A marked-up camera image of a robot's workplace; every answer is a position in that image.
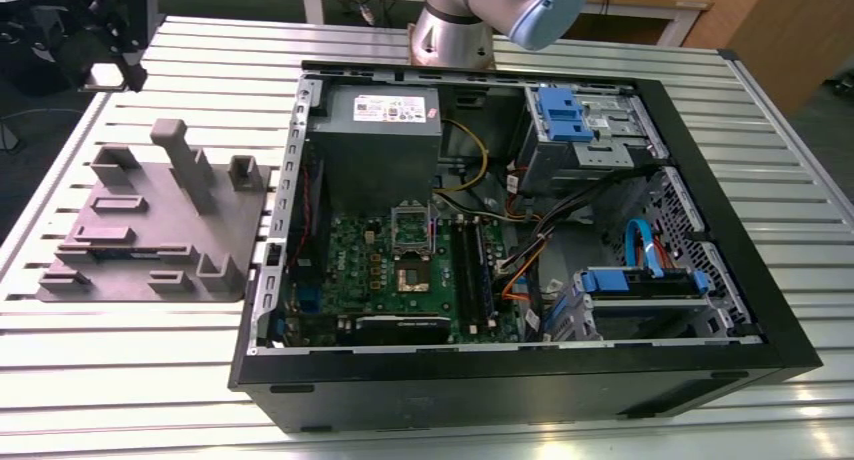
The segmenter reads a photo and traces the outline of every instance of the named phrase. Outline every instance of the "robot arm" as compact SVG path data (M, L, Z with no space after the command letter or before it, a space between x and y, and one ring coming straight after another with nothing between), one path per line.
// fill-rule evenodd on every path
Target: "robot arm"
M490 68L493 29L529 50L545 48L585 1L427 0L410 39L413 63ZM0 0L0 43L30 46L83 90L139 91L156 13L156 0Z
M493 29L527 50L566 33L586 0L427 0L410 39L419 65L489 68Z
M83 90L139 91L156 13L156 0L0 0L0 43L27 45Z

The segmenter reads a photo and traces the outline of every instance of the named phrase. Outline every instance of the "yellow power cable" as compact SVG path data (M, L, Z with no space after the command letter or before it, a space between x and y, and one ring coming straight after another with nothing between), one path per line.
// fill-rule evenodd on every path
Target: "yellow power cable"
M473 132L469 129L469 127L466 127L466 125L459 123L457 120L451 120L450 118L445 118L445 119L442 119L442 121L450 123L451 125L454 125L457 128L459 128L466 133L466 135L469 135L471 137L471 139L478 144L478 148L481 149L481 157L482 157L481 171L478 172L478 175L475 176L475 178L473 178L470 181L467 181L466 183L463 183L462 185L458 185L455 187L438 188L438 189L434 190L435 192L439 192L439 193L450 193L450 192L459 192L462 190L466 190L467 188L474 186L481 181L481 179L486 175L486 167L487 167L487 164L490 162L490 152L486 149L486 144L483 143L483 140L481 140L481 137L478 137L478 135L475 135L475 132Z

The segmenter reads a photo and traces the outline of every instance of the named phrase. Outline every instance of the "cable on desk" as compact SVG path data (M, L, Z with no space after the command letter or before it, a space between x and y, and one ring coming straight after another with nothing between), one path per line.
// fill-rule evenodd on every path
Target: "cable on desk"
M362 13L362 18L365 22L373 27L377 25L377 19L374 18L374 12L371 12L371 8L369 7L369 2L365 0L357 0L359 3L359 12Z
M6 139L7 120L22 117L24 115L30 115L32 113L50 113L50 112L76 113L78 115L83 115L83 112L80 110L75 110L72 108L34 108L31 110L24 110L22 112L12 113L6 117L0 117L0 152L6 153L7 155L18 155L24 148L24 139L20 137L18 139L18 145L15 145L15 147L10 148L10 145L6 143L7 142L7 139Z

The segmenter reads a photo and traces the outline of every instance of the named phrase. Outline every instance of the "open computer tower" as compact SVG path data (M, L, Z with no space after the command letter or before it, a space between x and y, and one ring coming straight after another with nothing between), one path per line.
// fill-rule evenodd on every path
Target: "open computer tower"
M303 70L230 379L285 431L672 416L821 365L660 82Z

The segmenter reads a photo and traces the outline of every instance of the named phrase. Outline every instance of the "blue latch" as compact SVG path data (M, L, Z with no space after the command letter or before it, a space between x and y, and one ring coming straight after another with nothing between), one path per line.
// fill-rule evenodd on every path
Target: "blue latch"
M567 88L541 88L539 109L543 113L549 140L558 142L585 142L594 139L593 131L585 125L585 108Z
M629 282L622 270L591 270L582 274L585 291L591 292L627 292Z
M694 270L694 283L697 283L697 290L700 291L701 295L706 295L709 293L709 290L712 289L709 275L706 275L706 272Z

